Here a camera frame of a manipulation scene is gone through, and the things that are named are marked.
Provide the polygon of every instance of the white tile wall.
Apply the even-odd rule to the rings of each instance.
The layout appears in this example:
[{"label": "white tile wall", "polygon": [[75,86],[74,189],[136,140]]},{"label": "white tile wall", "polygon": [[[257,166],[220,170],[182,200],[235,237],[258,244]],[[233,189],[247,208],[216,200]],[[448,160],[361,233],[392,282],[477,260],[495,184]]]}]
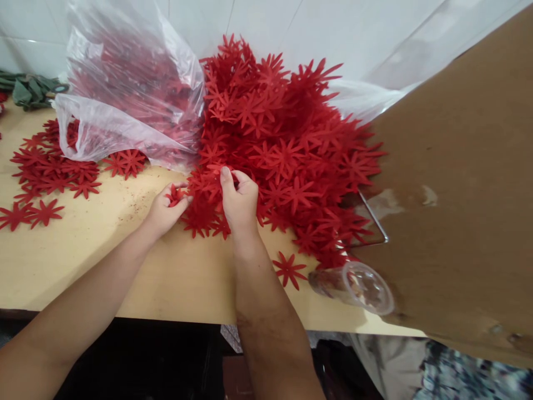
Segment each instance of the white tile wall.
[{"label": "white tile wall", "polygon": [[[66,70],[68,0],[0,0],[0,69],[53,77]],[[258,57],[283,52],[295,68],[312,58],[343,62],[346,79],[402,86],[445,66],[533,0],[155,0],[201,58],[222,34],[242,35]],[[455,18],[443,30],[442,10]],[[413,45],[425,41],[426,63]],[[402,68],[394,62],[407,55]],[[415,69],[423,73],[412,73]]]}]

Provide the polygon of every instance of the plastic bag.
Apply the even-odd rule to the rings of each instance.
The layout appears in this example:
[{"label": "plastic bag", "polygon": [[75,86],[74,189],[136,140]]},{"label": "plastic bag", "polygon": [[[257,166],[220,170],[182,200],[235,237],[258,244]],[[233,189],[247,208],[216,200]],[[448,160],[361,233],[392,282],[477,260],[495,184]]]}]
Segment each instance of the plastic bag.
[{"label": "plastic bag", "polygon": [[353,118],[365,124],[384,113],[416,86],[398,91],[362,81],[334,79],[329,82],[328,93],[338,94],[328,103],[336,107],[343,117],[352,114]]},{"label": "plastic bag", "polygon": [[[196,160],[204,75],[189,46],[153,1],[69,0],[69,94],[56,97],[61,149],[99,161],[139,149],[155,165],[188,170]],[[71,116],[80,120],[67,144]]]}]

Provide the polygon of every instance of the wooden table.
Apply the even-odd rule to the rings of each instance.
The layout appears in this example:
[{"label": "wooden table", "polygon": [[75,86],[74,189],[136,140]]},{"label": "wooden table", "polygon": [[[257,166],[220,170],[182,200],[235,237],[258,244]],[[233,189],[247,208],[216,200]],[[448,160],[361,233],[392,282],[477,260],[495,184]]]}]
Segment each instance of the wooden table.
[{"label": "wooden table", "polygon": [[[11,208],[21,193],[18,172],[10,162],[23,138],[43,130],[55,118],[52,109],[24,113],[6,103],[0,116],[0,207]],[[15,232],[0,231],[0,308],[40,311],[74,280],[97,263],[147,214],[153,197],[169,182],[185,177],[160,167],[149,167],[137,179],[125,181],[98,177],[100,194],[73,198],[73,192],[53,193],[58,198],[61,220],[30,230],[21,225]],[[317,261],[297,253],[292,234],[260,230],[270,256],[278,251],[296,254],[296,263],[312,271]],[[313,292],[302,283],[298,292],[286,291],[306,329],[358,333],[423,336],[423,333],[390,325],[361,308],[347,306]],[[120,317],[168,321],[233,324],[235,322],[232,242],[221,235],[192,239],[178,223],[150,251],[122,307]]]}]

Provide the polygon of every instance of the clear plastic cup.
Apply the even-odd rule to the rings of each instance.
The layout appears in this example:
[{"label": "clear plastic cup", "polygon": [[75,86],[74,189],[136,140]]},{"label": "clear plastic cup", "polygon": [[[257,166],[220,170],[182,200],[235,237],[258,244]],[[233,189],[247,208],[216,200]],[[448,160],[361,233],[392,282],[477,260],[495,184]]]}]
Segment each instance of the clear plastic cup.
[{"label": "clear plastic cup", "polygon": [[360,262],[340,268],[319,269],[309,274],[313,290],[343,303],[363,307],[379,316],[394,310],[393,294],[380,274]]}]

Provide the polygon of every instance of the green fabric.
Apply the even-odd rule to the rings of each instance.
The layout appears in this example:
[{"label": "green fabric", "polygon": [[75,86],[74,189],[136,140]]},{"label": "green fabric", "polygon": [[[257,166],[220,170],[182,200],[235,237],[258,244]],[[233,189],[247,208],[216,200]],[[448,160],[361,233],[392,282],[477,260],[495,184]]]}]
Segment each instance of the green fabric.
[{"label": "green fabric", "polygon": [[13,101],[24,111],[51,107],[46,94],[59,84],[41,75],[11,74],[0,69],[0,91],[13,92]]}]

